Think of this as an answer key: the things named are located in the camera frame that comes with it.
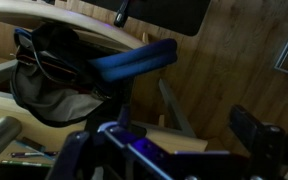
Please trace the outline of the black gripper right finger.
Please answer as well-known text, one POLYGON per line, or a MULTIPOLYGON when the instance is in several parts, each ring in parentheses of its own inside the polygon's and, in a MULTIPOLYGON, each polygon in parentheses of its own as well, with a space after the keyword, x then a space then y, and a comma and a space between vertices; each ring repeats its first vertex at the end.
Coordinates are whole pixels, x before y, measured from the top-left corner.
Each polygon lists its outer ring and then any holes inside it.
POLYGON ((250 180, 278 180, 284 153, 285 131, 264 125, 241 105, 233 105, 229 127, 250 153, 246 177, 250 180))

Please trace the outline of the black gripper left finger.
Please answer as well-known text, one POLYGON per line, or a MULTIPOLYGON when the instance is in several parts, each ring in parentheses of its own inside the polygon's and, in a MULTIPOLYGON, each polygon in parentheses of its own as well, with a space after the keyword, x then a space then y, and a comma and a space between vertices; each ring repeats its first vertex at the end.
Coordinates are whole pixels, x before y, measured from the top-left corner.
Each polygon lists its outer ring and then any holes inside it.
POLYGON ((97 138, 88 131, 70 133, 45 180, 91 180, 97 138))

